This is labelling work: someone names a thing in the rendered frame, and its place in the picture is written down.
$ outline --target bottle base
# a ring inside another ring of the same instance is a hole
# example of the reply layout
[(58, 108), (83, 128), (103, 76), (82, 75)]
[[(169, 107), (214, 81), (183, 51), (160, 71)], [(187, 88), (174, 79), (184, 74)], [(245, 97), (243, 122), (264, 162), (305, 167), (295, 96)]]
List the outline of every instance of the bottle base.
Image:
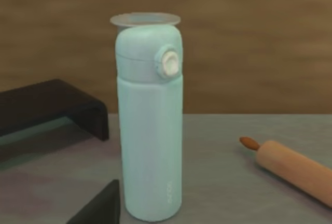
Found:
[(167, 220), (173, 218), (174, 216), (176, 216), (179, 213), (181, 206), (182, 206), (182, 204), (180, 204), (180, 206), (176, 209), (176, 211), (172, 215), (167, 215), (167, 216), (161, 217), (161, 218), (139, 217), (138, 215), (135, 215), (132, 211), (130, 211), (130, 209), (128, 209), (127, 206), (126, 206), (126, 210), (133, 218), (135, 218), (137, 220), (154, 223), (154, 222), (167, 221)]

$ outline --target wooden rolling pin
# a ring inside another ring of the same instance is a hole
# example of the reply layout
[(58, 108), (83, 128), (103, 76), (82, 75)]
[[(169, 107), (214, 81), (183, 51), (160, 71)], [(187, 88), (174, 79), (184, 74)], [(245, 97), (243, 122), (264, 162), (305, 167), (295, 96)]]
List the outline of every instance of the wooden rolling pin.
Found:
[(257, 151), (260, 166), (332, 207), (332, 170), (275, 141), (259, 145), (250, 137), (241, 137), (240, 142)]

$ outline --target marble countertop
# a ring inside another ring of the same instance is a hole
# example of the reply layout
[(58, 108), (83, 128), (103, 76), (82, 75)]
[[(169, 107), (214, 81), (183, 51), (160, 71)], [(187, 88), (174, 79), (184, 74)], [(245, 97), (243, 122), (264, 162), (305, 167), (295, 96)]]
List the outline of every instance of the marble countertop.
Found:
[[(1, 161), (0, 153), (0, 223), (65, 223), (112, 179), (121, 179), (116, 115), (109, 124), (108, 142), (70, 124), (26, 140), (30, 151), (21, 162)], [(274, 139), (332, 167), (332, 115), (185, 115), (183, 205), (165, 224), (332, 222), (330, 209), (258, 168), (240, 136)], [(57, 151), (45, 142), (57, 144)], [(121, 224), (138, 223), (123, 207)]]

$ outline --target black object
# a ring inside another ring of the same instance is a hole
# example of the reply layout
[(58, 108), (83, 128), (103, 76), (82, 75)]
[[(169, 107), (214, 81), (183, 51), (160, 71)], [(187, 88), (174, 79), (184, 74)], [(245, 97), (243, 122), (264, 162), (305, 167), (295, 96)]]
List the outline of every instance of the black object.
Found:
[(1, 92), (0, 113), (0, 136), (69, 117), (98, 139), (109, 137), (105, 104), (59, 79)]
[(119, 224), (120, 185), (113, 180), (67, 224)]

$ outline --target mint green bottle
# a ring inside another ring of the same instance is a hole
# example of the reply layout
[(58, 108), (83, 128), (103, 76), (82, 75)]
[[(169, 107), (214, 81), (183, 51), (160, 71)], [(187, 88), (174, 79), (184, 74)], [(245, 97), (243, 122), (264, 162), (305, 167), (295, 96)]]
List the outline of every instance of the mint green bottle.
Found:
[(124, 200), (143, 221), (172, 217), (182, 202), (183, 49), (170, 24), (142, 24), (116, 40)]

